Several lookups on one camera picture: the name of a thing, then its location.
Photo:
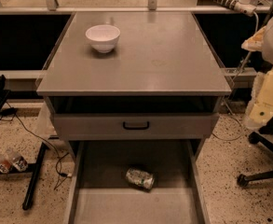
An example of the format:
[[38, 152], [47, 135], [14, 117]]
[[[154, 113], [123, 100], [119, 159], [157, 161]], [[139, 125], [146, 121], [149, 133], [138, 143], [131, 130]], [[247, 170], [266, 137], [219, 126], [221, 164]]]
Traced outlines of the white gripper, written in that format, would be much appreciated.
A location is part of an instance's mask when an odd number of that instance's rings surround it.
[[[246, 39], [241, 47], [255, 52], [261, 51], [264, 41], [265, 27]], [[273, 68], [266, 74], [259, 72], [253, 82], [252, 99], [247, 104], [244, 126], [249, 130], [259, 130], [273, 118]]]

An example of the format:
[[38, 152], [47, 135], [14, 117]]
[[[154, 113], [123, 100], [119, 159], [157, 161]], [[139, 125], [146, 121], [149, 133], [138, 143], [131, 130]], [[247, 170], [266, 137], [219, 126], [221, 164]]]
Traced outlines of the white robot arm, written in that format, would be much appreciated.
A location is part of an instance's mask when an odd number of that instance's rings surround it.
[[[248, 51], [260, 51], [264, 61], [273, 65], [273, 17], [241, 47]], [[259, 130], [273, 118], [273, 67], [266, 73], [258, 72], [253, 82], [252, 99], [248, 103], [244, 126]]]

